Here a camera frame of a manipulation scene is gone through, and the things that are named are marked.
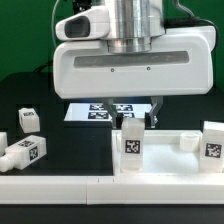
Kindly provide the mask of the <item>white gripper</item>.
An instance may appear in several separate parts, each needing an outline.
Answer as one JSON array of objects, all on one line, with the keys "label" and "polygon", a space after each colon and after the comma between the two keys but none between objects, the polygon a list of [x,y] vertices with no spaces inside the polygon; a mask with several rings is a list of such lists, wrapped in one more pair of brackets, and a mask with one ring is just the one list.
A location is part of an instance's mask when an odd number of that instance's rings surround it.
[{"label": "white gripper", "polygon": [[119,113],[112,98],[152,96],[145,127],[154,128],[162,96],[211,89],[215,42],[212,26],[169,29],[143,53],[112,54],[103,40],[65,42],[54,54],[54,88],[63,99],[104,98],[114,129]]}]

